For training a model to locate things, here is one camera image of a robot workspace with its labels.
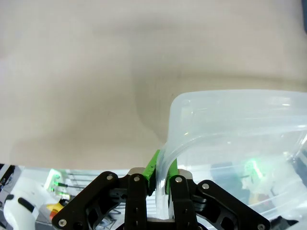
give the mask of black cable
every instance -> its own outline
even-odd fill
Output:
[[[85,187],[78,187],[78,186],[72,186],[72,185],[68,185],[68,184],[63,184],[63,183],[56,183],[55,185],[59,186],[59,187],[68,187],[68,188],[80,188],[80,189],[84,189]]]

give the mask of transparent plastic box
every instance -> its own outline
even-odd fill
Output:
[[[307,215],[307,93],[189,92],[172,103],[157,160],[156,205],[167,219],[171,163],[196,183],[210,179],[267,219]]]

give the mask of beige background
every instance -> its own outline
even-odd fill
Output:
[[[182,92],[307,92],[300,0],[0,0],[1,162],[144,166]]]

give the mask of screw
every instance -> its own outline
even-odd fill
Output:
[[[202,185],[202,188],[203,188],[203,189],[208,189],[208,188],[209,188],[209,185],[208,185],[208,184],[203,184],[203,185]]]
[[[182,182],[182,178],[181,178],[181,177],[176,177],[176,178],[175,178],[175,181],[176,181],[177,183],[180,183],[180,182]]]
[[[59,220],[59,226],[64,227],[67,224],[67,221],[65,219],[60,219]]]
[[[263,224],[258,225],[258,230],[265,230],[265,226]]]

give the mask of white wall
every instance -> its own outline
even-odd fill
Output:
[[[300,0],[0,0],[1,162],[144,166],[182,92],[307,91]]]

